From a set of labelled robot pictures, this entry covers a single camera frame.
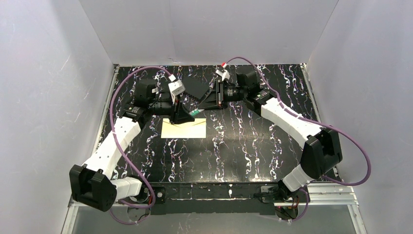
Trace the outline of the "cream paper envelope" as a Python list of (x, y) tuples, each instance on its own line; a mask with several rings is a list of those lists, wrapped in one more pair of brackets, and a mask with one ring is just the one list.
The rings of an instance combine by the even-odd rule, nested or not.
[(161, 138), (206, 138), (207, 122), (205, 118), (196, 118), (194, 122), (171, 124), (168, 118), (162, 122)]

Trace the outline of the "green glue stick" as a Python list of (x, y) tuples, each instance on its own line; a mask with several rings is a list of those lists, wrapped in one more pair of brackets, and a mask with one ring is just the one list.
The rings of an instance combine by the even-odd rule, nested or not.
[(192, 117), (195, 117), (195, 116), (197, 116), (198, 114), (200, 114), (200, 113), (203, 112), (203, 111), (204, 111), (204, 109), (195, 109), (195, 110), (193, 110), (193, 111), (190, 112), (190, 115), (191, 115)]

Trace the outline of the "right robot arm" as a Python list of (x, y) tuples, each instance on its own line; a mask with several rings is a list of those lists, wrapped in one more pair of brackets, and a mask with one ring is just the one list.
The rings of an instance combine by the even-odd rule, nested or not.
[(342, 161), (338, 132), (300, 119), (300, 115), (259, 84), (257, 73), (237, 74), (228, 81), (229, 72), (217, 69), (212, 90), (202, 99), (200, 110), (222, 110), (228, 103), (243, 101), (247, 108), (273, 122), (302, 148), (300, 162), (289, 174), (266, 192), (254, 194), (262, 202), (287, 200)]

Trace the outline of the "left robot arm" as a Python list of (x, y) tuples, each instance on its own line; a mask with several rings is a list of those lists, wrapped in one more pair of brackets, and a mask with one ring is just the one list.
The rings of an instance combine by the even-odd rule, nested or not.
[(135, 176), (112, 180), (114, 168), (153, 115), (168, 116), (171, 124), (195, 120), (180, 101), (184, 91), (184, 84), (177, 78), (161, 90), (154, 80), (139, 81), (133, 96), (120, 110), (112, 135), (82, 165), (70, 169), (73, 200), (106, 212), (115, 202), (138, 196), (147, 180)]

